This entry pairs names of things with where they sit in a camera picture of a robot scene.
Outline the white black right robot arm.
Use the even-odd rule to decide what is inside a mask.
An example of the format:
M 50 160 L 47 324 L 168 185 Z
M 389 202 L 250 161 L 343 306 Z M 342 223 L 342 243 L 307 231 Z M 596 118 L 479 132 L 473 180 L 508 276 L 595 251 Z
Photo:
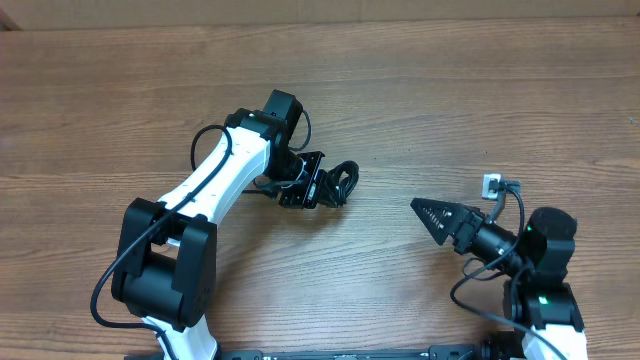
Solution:
M 584 321 L 565 281 L 575 251 L 577 221 L 553 207 L 541 207 L 516 234 L 497 225 L 502 199 L 491 214 L 461 203 L 415 198 L 411 208 L 435 242 L 453 240 L 454 251 L 472 254 L 508 279 L 501 316 L 474 312 L 511 329 L 479 345 L 457 349 L 459 359 L 586 359 Z

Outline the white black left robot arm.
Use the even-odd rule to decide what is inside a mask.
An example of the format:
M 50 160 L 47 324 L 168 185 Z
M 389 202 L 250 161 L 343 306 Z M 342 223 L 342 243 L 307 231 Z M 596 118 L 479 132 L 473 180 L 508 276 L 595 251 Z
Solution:
M 152 331 L 161 359 L 213 359 L 218 344 L 205 312 L 215 288 L 218 227 L 245 188 L 264 175 L 259 190 L 280 206 L 313 209 L 322 173 L 320 152 L 295 154 L 289 146 L 305 111 L 292 94 L 275 90 L 261 110 L 238 109 L 219 129 L 221 139 L 192 174 L 157 201 L 135 199 L 125 211 L 117 255 L 90 300 L 94 320 L 124 323 L 98 313 L 104 285 Z

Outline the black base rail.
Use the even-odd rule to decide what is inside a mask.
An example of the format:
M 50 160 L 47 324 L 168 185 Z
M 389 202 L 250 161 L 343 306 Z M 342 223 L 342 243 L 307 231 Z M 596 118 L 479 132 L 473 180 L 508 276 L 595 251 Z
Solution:
M 259 350 L 219 351 L 214 360 L 507 360 L 523 359 L 515 352 L 505 353 L 490 343 L 480 345 L 432 345 L 428 349 L 344 350 L 261 352 Z

